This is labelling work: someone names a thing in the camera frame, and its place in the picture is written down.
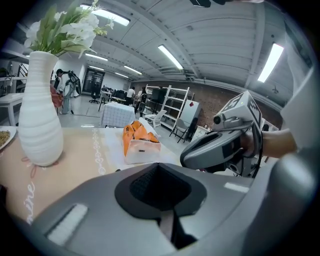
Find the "ceiling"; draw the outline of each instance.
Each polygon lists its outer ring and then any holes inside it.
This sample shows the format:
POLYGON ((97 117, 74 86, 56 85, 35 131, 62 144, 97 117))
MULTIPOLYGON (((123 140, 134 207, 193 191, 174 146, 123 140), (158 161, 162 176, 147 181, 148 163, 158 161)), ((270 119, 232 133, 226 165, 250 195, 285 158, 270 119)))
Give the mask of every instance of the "ceiling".
MULTIPOLYGON (((43 10, 48 9, 46 2, 35 7, 24 24, 29 26, 42 17, 43 10)), ((60 11, 70 4, 57 2, 60 11)), ((218 5, 212 2, 210 8, 195 7, 189 0, 99 0, 98 3, 130 19, 130 23, 128 26, 114 23, 106 36, 96 36, 92 49, 108 62, 88 57, 89 65, 121 73, 131 81, 224 82, 252 90, 280 106, 293 94, 286 49, 266 82, 258 81, 272 44, 285 47, 286 43, 284 17, 268 3, 218 5), (160 45, 180 62, 182 73, 158 49, 160 45)), ((101 17, 99 20, 99 26, 108 22, 101 17)))

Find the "food on plate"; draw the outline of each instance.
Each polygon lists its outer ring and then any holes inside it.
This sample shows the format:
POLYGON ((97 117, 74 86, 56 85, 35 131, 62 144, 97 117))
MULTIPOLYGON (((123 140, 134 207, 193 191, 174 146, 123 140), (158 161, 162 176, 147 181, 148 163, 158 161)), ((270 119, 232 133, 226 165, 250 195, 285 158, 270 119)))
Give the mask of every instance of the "food on plate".
POLYGON ((0 147, 6 143, 6 141, 10 138, 10 131, 3 130, 0 131, 0 147))

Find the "snack package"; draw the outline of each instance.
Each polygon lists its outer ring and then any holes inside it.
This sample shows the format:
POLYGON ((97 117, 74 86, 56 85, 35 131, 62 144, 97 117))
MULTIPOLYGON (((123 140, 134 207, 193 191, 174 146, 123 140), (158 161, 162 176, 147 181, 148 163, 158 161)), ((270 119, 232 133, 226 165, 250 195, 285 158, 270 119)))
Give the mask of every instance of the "snack package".
POLYGON ((160 156, 161 143, 157 135, 147 132, 149 127, 146 129, 144 125, 136 120, 123 128, 123 153, 127 164, 155 162, 160 156))

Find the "gray floor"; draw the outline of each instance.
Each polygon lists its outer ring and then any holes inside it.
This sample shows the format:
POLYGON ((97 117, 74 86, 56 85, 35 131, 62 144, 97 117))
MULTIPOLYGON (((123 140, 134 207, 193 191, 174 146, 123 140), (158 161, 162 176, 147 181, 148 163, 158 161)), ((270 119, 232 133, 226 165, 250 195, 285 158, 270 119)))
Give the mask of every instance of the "gray floor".
MULTIPOLYGON (((59 119, 62 127, 97 127, 99 128, 100 117, 102 115, 102 106, 100 111, 99 105, 96 103, 90 103, 90 96, 78 96, 72 100, 72 110, 69 114, 59 114, 59 119)), ((170 151, 175 153, 177 156, 180 156, 181 152, 185 147, 190 143, 186 141, 183 143, 181 140, 179 143, 178 137, 175 137, 174 134, 170 135, 170 130, 165 127, 159 126, 155 128, 155 131, 160 135, 160 142, 165 145, 170 151)))

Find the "white checkered tablecloth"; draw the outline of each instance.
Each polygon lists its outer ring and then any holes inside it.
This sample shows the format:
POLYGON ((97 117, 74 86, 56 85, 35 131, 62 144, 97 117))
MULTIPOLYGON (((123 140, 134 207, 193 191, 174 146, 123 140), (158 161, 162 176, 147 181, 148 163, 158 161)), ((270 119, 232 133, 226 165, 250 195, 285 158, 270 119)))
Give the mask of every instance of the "white checkered tablecloth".
POLYGON ((110 102, 104 105, 100 120, 100 127, 105 126, 124 128, 136 119, 135 108, 110 102))

